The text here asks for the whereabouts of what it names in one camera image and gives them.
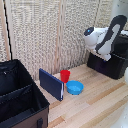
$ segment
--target blue bowl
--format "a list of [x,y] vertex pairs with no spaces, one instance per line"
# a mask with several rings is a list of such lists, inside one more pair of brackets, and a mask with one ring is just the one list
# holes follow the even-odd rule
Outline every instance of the blue bowl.
[[84,88],[84,85],[82,83],[75,80],[68,81],[66,83],[66,86],[67,86],[67,91],[73,95],[79,95]]

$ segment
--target red cup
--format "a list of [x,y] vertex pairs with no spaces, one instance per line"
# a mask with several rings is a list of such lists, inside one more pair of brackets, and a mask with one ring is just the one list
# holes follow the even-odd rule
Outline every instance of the red cup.
[[70,76],[70,71],[62,70],[60,71],[60,76],[61,76],[61,81],[67,83]]

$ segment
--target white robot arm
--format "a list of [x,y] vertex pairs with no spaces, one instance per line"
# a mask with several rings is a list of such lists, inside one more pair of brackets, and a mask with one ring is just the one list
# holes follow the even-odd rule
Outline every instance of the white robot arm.
[[114,45],[128,18],[128,0],[113,0],[111,23],[108,28],[87,29],[84,39],[87,49],[102,59],[109,60],[110,53],[114,51]]

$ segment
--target black container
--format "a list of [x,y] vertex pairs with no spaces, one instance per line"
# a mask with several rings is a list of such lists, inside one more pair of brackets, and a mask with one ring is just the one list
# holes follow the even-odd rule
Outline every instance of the black container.
[[110,78],[120,79],[128,67],[128,37],[119,36],[115,50],[108,61],[90,53],[87,66]]
[[19,60],[0,63],[0,128],[47,128],[49,102]]

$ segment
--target wooden table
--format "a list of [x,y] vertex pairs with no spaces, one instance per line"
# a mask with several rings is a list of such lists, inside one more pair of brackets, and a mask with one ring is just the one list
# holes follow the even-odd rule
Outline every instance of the wooden table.
[[84,84],[80,95],[64,90],[64,100],[57,101],[37,85],[50,102],[48,128],[110,128],[119,118],[128,101],[128,86],[124,77],[113,80],[85,64],[70,69],[70,80]]

